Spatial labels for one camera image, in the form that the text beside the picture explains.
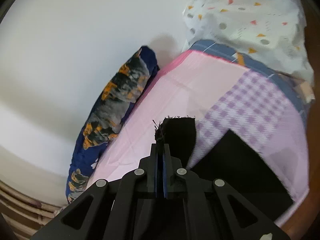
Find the bedding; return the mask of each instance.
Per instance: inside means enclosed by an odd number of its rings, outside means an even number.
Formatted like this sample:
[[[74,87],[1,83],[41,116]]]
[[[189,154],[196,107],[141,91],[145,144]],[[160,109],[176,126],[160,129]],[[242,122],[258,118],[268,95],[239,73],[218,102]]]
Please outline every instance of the bedding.
[[[67,179],[68,203],[84,192],[101,153],[117,137],[136,100],[157,71],[155,53],[142,46],[108,82],[76,140]]]
[[[100,158],[88,185],[112,181],[150,154],[154,123],[167,116],[196,122],[193,168],[233,130],[256,151],[284,185],[293,205],[279,214],[282,225],[308,193],[308,104],[276,72],[214,41],[199,41],[161,69],[136,103],[118,138]]]
[[[183,19],[186,48],[212,39],[313,85],[300,0],[191,0]]]
[[[170,155],[179,158],[186,167],[196,143],[195,119],[165,118],[157,126],[155,139],[159,151],[168,144]],[[293,204],[281,181],[260,155],[232,130],[227,130],[191,170],[201,179],[219,178],[228,182],[272,221]]]

